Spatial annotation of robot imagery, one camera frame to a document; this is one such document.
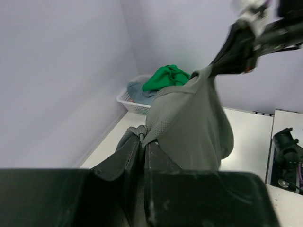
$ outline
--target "green towel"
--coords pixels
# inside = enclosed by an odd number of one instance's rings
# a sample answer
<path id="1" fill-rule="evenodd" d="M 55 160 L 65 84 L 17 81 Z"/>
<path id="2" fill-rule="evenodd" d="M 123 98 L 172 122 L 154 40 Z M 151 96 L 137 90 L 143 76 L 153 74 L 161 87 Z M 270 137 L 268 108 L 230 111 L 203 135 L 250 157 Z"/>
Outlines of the green towel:
<path id="1" fill-rule="evenodd" d="M 182 86 L 189 81 L 190 75 L 176 65 L 159 68 L 156 73 L 143 85 L 143 91 L 159 91 L 164 87 Z"/>

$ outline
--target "gray fabric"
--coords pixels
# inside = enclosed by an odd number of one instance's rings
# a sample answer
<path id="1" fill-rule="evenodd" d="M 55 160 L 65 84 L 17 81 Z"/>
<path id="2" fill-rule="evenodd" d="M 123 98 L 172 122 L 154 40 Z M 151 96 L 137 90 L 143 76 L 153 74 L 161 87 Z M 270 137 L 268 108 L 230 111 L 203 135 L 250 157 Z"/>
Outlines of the gray fabric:
<path id="1" fill-rule="evenodd" d="M 130 128 L 122 140 L 132 133 L 140 135 L 145 148 L 157 139 L 181 168 L 218 170 L 221 159 L 233 149 L 233 134 L 215 90 L 214 77 L 209 77 L 211 72 L 212 66 L 208 66 L 184 86 L 158 92 L 146 126 L 139 126 L 139 131 Z"/>
<path id="2" fill-rule="evenodd" d="M 144 83 L 129 82 L 127 92 L 134 103 L 151 105 L 155 99 L 157 91 L 142 91 Z"/>

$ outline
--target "white table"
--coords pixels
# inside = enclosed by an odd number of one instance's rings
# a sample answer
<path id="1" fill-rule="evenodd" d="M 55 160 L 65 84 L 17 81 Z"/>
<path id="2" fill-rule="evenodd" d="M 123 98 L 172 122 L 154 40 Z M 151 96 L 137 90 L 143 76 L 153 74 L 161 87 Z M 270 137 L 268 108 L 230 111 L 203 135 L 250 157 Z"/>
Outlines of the white table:
<path id="1" fill-rule="evenodd" d="M 252 172 L 265 180 L 273 117 L 230 109 L 225 109 L 225 112 L 234 133 L 234 149 L 222 161 L 221 170 Z M 81 167 L 92 168 L 112 155 L 126 129 L 140 124 L 145 124 L 145 116 L 128 112 Z M 303 210 L 302 196 L 291 192 L 290 195 L 271 185 L 267 188 L 282 226 L 302 227 L 303 220 L 296 221 L 292 215 L 301 217 L 298 213 Z M 295 212 L 292 212 L 293 202 L 302 204 L 297 204 Z"/>
<path id="2" fill-rule="evenodd" d="M 252 172 L 265 180 L 273 117 L 230 109 L 225 112 L 234 133 L 234 149 L 222 161 L 221 170 Z M 145 118 L 128 112 L 82 167 L 92 168 L 112 155 L 126 129 L 145 124 Z"/>

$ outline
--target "gray wall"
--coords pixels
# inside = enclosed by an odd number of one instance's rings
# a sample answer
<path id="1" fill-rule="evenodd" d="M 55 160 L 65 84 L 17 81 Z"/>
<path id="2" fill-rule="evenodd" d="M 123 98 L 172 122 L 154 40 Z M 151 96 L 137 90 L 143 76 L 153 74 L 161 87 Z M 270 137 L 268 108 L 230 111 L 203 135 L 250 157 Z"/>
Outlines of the gray wall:
<path id="1" fill-rule="evenodd" d="M 0 167 L 70 167 L 137 75 L 120 0 L 0 2 Z"/>
<path id="2" fill-rule="evenodd" d="M 153 73 L 166 64 L 188 72 L 206 66 L 236 19 L 231 0 L 121 2 L 140 73 Z M 303 112 L 302 71 L 302 51 L 276 53 L 262 57 L 253 73 L 220 76 L 217 85 L 226 107 Z"/>

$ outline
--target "white plastic basket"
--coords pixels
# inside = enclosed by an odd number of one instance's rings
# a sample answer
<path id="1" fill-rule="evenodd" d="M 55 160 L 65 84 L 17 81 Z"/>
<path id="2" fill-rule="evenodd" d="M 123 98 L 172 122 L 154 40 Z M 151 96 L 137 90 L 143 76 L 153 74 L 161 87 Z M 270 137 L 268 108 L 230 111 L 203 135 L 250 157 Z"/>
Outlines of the white plastic basket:
<path id="1" fill-rule="evenodd" d="M 131 82 L 141 82 L 145 83 L 149 80 L 151 75 L 140 75 L 135 77 Z M 137 113 L 137 114 L 143 114 L 147 115 L 150 105 L 144 105 L 144 104 L 139 104 L 139 103 L 133 103 L 131 102 L 131 98 L 127 92 L 127 89 L 125 88 L 117 97 L 117 101 L 122 103 L 128 111 Z"/>

